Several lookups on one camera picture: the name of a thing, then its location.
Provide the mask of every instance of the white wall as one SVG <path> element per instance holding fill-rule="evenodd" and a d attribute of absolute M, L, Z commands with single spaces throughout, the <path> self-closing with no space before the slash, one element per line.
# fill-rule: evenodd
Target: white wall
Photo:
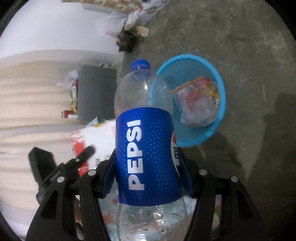
<path fill-rule="evenodd" d="M 29 0 L 0 37 L 0 68 L 43 60 L 111 64 L 123 55 L 115 37 L 97 30 L 107 15 L 80 3 Z"/>
<path fill-rule="evenodd" d="M 71 159 L 71 132 L 83 128 L 61 118 L 70 108 L 69 91 L 57 86 L 79 64 L 23 63 L 0 70 L 0 211 L 25 236 L 39 207 L 28 153 L 37 146 L 57 164 Z"/>

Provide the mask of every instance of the blue bottle cap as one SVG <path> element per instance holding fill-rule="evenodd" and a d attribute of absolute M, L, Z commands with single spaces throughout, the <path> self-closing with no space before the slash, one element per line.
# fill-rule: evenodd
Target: blue bottle cap
<path fill-rule="evenodd" d="M 143 59 L 139 59 L 139 60 L 135 60 L 131 64 L 131 71 L 134 71 L 137 69 L 150 69 L 151 70 L 151 66 L 148 61 L 143 60 Z"/>

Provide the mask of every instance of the blue pepsi label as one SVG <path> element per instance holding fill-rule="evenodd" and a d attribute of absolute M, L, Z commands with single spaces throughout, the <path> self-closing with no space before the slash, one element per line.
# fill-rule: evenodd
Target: blue pepsi label
<path fill-rule="evenodd" d="M 182 197 L 171 114 L 142 107 L 116 120 L 116 181 L 120 203 L 156 206 Z"/>

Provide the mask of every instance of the trash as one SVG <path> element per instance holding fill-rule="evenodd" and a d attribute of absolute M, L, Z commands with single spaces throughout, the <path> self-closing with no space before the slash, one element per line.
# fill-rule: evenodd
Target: trash
<path fill-rule="evenodd" d="M 143 26 L 135 26 L 134 28 L 136 29 L 137 34 L 142 37 L 147 37 L 149 34 L 149 28 L 145 28 Z"/>
<path fill-rule="evenodd" d="M 121 31 L 117 38 L 116 44 L 119 46 L 119 52 L 131 53 L 138 41 L 138 37 L 129 31 Z"/>
<path fill-rule="evenodd" d="M 114 11 L 97 22 L 97 30 L 99 33 L 118 37 L 127 18 L 128 16 L 125 13 Z"/>
<path fill-rule="evenodd" d="M 181 123 L 205 127 L 215 120 L 220 95 L 218 86 L 209 79 L 199 77 L 179 86 L 171 94 L 181 112 Z"/>
<path fill-rule="evenodd" d="M 78 118 L 78 116 L 74 113 L 73 110 L 64 110 L 64 111 L 62 111 L 62 117 L 63 118 L 69 118 L 69 119 Z"/>
<path fill-rule="evenodd" d="M 96 169 L 101 161 L 109 159 L 115 148 L 115 120 L 100 123 L 95 118 L 86 128 L 72 133 L 73 157 L 78 156 L 82 150 L 89 146 L 95 146 L 94 155 L 87 160 L 79 169 L 79 175 L 82 176 L 88 170 Z M 116 228 L 117 211 L 117 192 L 116 181 L 106 198 L 99 199 L 103 218 L 112 241 L 118 241 Z"/>
<path fill-rule="evenodd" d="M 197 199 L 196 198 L 193 199 L 187 195 L 183 196 L 183 198 L 186 205 L 188 220 L 190 221 L 194 212 Z"/>
<path fill-rule="evenodd" d="M 77 70 L 73 70 L 66 75 L 64 81 L 58 82 L 57 86 L 63 86 L 67 89 L 72 89 L 73 83 L 79 79 L 79 74 Z"/>
<path fill-rule="evenodd" d="M 74 114 L 77 115 L 78 113 L 78 104 L 77 104 L 77 97 L 78 97 L 78 84 L 79 84 L 79 80 L 76 80 L 73 82 L 73 86 L 72 86 L 72 90 L 71 90 L 71 110 L 74 111 Z"/>
<path fill-rule="evenodd" d="M 130 30 L 136 25 L 145 25 L 159 10 L 163 9 L 169 0 L 142 1 L 139 9 L 129 13 L 124 30 Z"/>

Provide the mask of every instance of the plastic bag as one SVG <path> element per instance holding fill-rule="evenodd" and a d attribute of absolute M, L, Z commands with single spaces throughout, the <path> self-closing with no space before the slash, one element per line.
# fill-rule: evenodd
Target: plastic bag
<path fill-rule="evenodd" d="M 106 33 L 118 37 L 127 18 L 125 13 L 114 11 L 97 22 L 97 30 L 100 34 Z"/>
<path fill-rule="evenodd" d="M 73 70 L 66 75 L 64 81 L 58 82 L 57 86 L 63 86 L 67 89 L 72 89 L 73 83 L 79 78 L 77 70 Z"/>
<path fill-rule="evenodd" d="M 172 91 L 172 96 L 181 112 L 181 123 L 204 127 L 215 120 L 220 96 L 211 86 L 215 84 L 201 77 Z"/>
<path fill-rule="evenodd" d="M 138 24 L 144 26 L 168 2 L 169 0 L 142 1 L 142 6 L 139 9 L 129 13 L 124 30 L 130 30 Z"/>

